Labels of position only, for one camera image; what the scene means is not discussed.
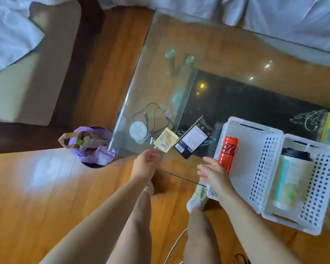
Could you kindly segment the person's left forearm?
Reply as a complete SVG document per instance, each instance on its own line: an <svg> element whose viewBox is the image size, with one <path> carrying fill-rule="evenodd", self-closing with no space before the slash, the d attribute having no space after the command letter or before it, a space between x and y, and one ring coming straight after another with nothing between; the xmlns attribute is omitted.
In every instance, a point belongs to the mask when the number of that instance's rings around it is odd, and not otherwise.
<svg viewBox="0 0 330 264"><path fill-rule="evenodd" d="M75 226L39 264L106 264L147 180L132 177Z"/></svg>

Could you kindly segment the bin with purple liner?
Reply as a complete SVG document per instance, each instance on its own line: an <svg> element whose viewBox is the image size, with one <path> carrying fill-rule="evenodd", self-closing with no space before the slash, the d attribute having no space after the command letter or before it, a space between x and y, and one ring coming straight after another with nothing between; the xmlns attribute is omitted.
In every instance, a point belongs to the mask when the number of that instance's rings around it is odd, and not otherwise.
<svg viewBox="0 0 330 264"><path fill-rule="evenodd" d="M92 126L92 127L79 127L74 130L74 132L82 132L88 131L95 133L103 139L107 141L105 146L100 146L97 149L91 148L77 148L77 149L69 149L81 163L91 168L101 168L108 164L110 164L115 158L115 151L108 150L109 143L111 141L112 133L100 126ZM76 138L72 138L69 140L69 144L75 143Z"/></svg>

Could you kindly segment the person's left leg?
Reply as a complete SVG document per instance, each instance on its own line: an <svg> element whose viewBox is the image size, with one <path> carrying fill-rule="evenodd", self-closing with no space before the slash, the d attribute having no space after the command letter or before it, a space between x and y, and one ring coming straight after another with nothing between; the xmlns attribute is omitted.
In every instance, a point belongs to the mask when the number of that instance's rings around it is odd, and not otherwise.
<svg viewBox="0 0 330 264"><path fill-rule="evenodd" d="M150 264L151 193L146 187L133 208L106 264Z"/></svg>

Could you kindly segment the yellow sachet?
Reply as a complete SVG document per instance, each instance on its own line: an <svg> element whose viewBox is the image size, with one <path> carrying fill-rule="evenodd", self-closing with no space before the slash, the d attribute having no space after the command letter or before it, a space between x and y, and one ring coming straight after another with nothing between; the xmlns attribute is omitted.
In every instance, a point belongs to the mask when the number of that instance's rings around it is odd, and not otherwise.
<svg viewBox="0 0 330 264"><path fill-rule="evenodd" d="M165 128L160 136L154 141L154 148L167 153L173 145L178 141L179 137L169 128Z"/></svg>

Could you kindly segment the dark wooden bed frame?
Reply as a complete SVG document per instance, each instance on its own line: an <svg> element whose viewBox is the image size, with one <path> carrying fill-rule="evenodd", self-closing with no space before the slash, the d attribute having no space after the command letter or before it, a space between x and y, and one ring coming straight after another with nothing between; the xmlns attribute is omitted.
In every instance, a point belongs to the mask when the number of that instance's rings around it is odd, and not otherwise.
<svg viewBox="0 0 330 264"><path fill-rule="evenodd" d="M71 126L75 98L82 83L89 53L100 33L104 14L97 0L77 0L80 25L71 62L52 119L47 126L0 122L0 153L45 150L59 147L58 138Z"/></svg>

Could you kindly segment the red drink can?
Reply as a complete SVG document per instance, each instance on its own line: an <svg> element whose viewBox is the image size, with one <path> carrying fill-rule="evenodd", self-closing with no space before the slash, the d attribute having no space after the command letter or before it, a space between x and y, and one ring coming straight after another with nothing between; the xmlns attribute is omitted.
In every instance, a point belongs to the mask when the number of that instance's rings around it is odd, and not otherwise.
<svg viewBox="0 0 330 264"><path fill-rule="evenodd" d="M225 136L219 155L219 164L222 166L222 168L225 169L229 176L233 168L234 160L239 145L239 139L231 136Z"/></svg>

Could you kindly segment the white crumpled bed sheet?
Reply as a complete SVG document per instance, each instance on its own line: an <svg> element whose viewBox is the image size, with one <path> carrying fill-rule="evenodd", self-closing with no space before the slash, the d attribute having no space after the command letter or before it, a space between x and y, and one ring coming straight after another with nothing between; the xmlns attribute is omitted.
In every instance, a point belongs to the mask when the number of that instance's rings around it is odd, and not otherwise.
<svg viewBox="0 0 330 264"><path fill-rule="evenodd" d="M0 71L35 49L44 33L29 19L32 3L48 6L71 0L0 0Z"/></svg>

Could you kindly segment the round white disc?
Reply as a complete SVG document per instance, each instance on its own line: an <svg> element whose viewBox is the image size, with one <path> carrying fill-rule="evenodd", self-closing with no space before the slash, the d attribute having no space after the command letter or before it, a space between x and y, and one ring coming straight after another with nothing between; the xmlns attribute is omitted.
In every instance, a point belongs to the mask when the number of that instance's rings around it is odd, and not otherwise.
<svg viewBox="0 0 330 264"><path fill-rule="evenodd" d="M143 144L148 139L150 132L143 122L135 121L129 128L129 134L137 144Z"/></svg>

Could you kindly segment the person's right forearm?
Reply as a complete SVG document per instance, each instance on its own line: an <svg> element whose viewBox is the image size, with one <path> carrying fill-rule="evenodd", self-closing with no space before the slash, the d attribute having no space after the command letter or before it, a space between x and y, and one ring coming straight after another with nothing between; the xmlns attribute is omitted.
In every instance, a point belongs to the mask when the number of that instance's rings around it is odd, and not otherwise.
<svg viewBox="0 0 330 264"><path fill-rule="evenodd" d="M216 192L251 264L304 264L231 185L220 185Z"/></svg>

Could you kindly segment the white bottle with black cap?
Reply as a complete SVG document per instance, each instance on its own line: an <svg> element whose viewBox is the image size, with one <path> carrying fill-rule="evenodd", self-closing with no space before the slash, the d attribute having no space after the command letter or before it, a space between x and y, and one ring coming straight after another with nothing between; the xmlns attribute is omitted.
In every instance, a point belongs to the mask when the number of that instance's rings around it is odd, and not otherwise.
<svg viewBox="0 0 330 264"><path fill-rule="evenodd" d="M273 204L290 211L302 191L302 181L311 175L313 159L307 151L282 148L273 183Z"/></svg>

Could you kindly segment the brown paper bag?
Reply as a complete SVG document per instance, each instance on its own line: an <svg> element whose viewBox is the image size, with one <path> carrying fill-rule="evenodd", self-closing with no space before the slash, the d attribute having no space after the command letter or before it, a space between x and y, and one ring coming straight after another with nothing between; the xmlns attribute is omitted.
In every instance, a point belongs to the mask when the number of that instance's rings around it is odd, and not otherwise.
<svg viewBox="0 0 330 264"><path fill-rule="evenodd" d="M69 144L70 139L77 137L84 140L84 143L81 147L76 145L76 141L73 144ZM77 149L77 148L97 149L100 146L105 146L107 143L107 141L103 139L103 137L88 131L65 133L58 139L58 142L66 149Z"/></svg>

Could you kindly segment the beige mattress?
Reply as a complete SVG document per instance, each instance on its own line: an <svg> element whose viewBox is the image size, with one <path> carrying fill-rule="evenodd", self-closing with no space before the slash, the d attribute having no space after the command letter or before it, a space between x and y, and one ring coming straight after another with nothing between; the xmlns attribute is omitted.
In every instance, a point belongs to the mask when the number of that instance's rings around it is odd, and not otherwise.
<svg viewBox="0 0 330 264"><path fill-rule="evenodd" d="M81 17L77 0L60 5L31 4L29 19L45 36L35 49L0 71L0 122L50 123Z"/></svg>

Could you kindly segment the person's left hand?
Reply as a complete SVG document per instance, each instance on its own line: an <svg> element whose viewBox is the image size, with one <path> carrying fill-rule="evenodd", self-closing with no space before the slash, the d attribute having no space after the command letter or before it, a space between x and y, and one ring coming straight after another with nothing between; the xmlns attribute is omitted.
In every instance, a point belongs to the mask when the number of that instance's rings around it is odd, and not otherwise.
<svg viewBox="0 0 330 264"><path fill-rule="evenodd" d="M145 187L154 176L156 169L154 168L145 168L141 164L141 154L136 157L133 162L132 173L131 173L131 181L135 181L141 183L143 187Z"/></svg>

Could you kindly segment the white duvet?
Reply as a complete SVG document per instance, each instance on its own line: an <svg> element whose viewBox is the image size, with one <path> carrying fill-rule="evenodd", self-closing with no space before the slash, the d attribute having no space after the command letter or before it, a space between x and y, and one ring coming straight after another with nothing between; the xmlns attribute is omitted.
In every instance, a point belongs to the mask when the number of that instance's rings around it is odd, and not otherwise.
<svg viewBox="0 0 330 264"><path fill-rule="evenodd" d="M169 9L330 52L330 0L98 0Z"/></svg>

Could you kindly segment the person's right white sock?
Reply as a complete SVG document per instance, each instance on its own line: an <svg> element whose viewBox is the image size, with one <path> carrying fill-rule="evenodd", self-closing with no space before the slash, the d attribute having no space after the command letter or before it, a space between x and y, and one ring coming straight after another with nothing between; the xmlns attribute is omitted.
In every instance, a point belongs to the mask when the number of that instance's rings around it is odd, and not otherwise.
<svg viewBox="0 0 330 264"><path fill-rule="evenodd" d="M192 197L186 204L188 212L191 213L193 209L203 211L208 199L207 187L198 184Z"/></svg>

